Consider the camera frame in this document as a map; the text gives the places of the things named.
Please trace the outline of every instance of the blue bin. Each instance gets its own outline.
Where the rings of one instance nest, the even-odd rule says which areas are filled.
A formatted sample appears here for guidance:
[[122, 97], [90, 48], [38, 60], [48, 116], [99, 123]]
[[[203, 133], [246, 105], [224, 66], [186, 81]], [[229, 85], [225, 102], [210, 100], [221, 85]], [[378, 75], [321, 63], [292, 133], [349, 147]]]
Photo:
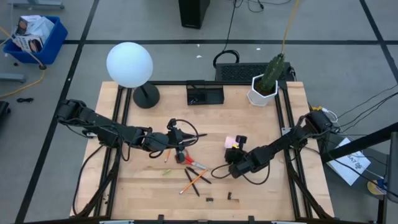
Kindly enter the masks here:
[[[33, 53], [43, 64], [51, 65], [54, 63], [55, 58], [57, 58], [58, 52], [60, 51], [63, 41], [68, 35], [68, 31], [62, 25], [61, 20], [57, 16], [46, 16], [51, 22], [54, 23], [54, 27], [47, 40], [44, 43], [43, 49], [40, 52]], [[11, 54], [14, 58], [22, 63], [38, 63], [32, 56], [28, 53], [22, 51], [12, 40], [8, 40], [6, 46], [4, 46], [3, 51], [5, 53]]]

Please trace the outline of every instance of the white globe lamp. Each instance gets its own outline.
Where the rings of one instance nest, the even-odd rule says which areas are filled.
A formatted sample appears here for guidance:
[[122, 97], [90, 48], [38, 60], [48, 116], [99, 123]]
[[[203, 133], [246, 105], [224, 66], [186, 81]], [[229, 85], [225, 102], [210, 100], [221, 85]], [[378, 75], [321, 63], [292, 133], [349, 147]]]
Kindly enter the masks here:
[[106, 68], [111, 78], [126, 88], [136, 88], [133, 99], [141, 108], [151, 108], [160, 99], [156, 86], [146, 83], [154, 65], [148, 51], [141, 45], [124, 42], [114, 46], [106, 58]]

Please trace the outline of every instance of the cactus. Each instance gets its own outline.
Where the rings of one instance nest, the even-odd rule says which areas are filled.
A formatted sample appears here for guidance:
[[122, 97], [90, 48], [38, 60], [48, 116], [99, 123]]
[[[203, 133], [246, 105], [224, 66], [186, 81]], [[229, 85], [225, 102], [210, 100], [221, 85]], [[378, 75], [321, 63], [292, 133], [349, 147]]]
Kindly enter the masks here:
[[256, 85], [257, 91], [263, 95], [268, 95], [273, 92], [275, 81], [278, 80], [284, 70], [285, 55], [279, 54], [275, 56], [268, 64], [266, 72], [261, 78], [261, 81]]

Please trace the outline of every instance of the pink object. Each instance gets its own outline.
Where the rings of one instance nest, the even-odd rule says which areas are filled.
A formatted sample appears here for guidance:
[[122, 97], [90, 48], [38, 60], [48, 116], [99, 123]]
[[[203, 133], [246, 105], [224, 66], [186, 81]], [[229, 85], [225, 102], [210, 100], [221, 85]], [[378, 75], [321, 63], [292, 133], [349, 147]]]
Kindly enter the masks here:
[[226, 149], [229, 149], [229, 148], [232, 148], [232, 145], [238, 145], [238, 143], [235, 141], [235, 138], [231, 138], [231, 137], [227, 136], [225, 138], [224, 147]]

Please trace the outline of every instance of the potted cactus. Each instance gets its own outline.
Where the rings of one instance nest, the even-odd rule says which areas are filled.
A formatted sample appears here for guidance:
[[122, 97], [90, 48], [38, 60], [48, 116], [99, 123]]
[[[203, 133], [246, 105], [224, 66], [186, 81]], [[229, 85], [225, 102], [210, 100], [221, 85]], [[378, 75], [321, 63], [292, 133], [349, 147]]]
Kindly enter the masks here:
[[262, 75], [253, 77], [248, 98], [254, 106], [265, 106], [278, 93], [278, 78], [284, 69], [285, 55], [275, 56]]

